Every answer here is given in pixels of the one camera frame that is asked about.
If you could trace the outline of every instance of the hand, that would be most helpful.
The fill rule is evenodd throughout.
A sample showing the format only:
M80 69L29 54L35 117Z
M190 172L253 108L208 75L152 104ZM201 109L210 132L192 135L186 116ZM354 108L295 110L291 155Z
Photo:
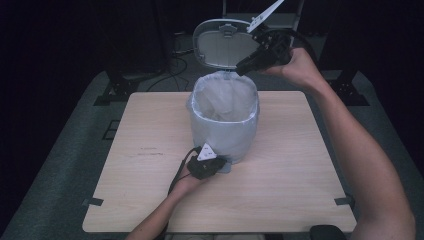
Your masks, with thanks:
M316 84L324 79L308 52L303 48L294 48L290 54L292 58L287 65L273 66L262 73L287 78L293 85L306 91L316 88Z
M199 180L192 175L190 175L190 171L187 169L187 165L182 169L180 176L180 180L175 184L174 189L171 194L178 194L181 197L186 196L187 194L193 192L200 185L208 181L207 179Z

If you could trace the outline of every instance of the person's left hand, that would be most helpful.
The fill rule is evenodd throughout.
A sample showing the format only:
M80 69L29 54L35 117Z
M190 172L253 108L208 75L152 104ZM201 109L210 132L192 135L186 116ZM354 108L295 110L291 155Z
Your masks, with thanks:
M187 165L182 169L180 176L180 180L175 184L174 189L171 193L178 193L181 196L185 196L195 189L197 189L200 185L208 181L209 178L199 180L193 177L190 174L190 171L187 169Z

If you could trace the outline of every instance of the white triangular label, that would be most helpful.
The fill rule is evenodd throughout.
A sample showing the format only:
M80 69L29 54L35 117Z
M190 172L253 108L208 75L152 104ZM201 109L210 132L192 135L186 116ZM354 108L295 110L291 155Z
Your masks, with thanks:
M197 157L197 160L204 161L216 158L217 156L218 155L213 152L209 144L205 143L205 145L203 145L202 151L200 151L199 156Z
M263 23L283 2L284 0L276 1L267 10L259 14L259 16L253 18L252 23L250 23L249 27L247 27L247 33L251 33L253 30L255 30L255 28L257 28L261 23Z

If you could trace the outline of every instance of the gray floor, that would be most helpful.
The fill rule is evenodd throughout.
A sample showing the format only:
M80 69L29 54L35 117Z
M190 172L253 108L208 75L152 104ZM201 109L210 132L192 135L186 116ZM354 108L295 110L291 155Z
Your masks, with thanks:
M183 59L187 62L187 69L178 77L158 83L151 91L191 91L199 77L215 71L201 66L192 54ZM175 60L172 71L178 72L183 67L182 61ZM259 91L298 90L276 77L258 73L250 73L248 76L257 84ZM143 81L138 90L145 91L159 79ZM121 118L126 105L125 102L114 102L109 106L93 106L107 84L107 75L102 72L88 86L1 239L123 239L126 236L125 233L89 234L81 228L87 211L83 202L93 196L112 144L111 140L103 140L103 135L112 120ZM393 129L371 83L358 73L354 84L370 106L349 107L349 110L392 159L416 216L417 239L424 239L423 178ZM311 99L308 98L308 101L334 160L317 107ZM335 167L345 190L349 192L337 164ZM308 235L285 233L284 239L308 239Z

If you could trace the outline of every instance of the trash bin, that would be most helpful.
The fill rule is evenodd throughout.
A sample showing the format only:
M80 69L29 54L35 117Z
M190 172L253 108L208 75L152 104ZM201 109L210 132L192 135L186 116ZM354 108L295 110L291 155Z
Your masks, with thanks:
M256 85L235 72L218 71L197 80L187 100L194 146L209 144L232 164L248 152L256 134Z

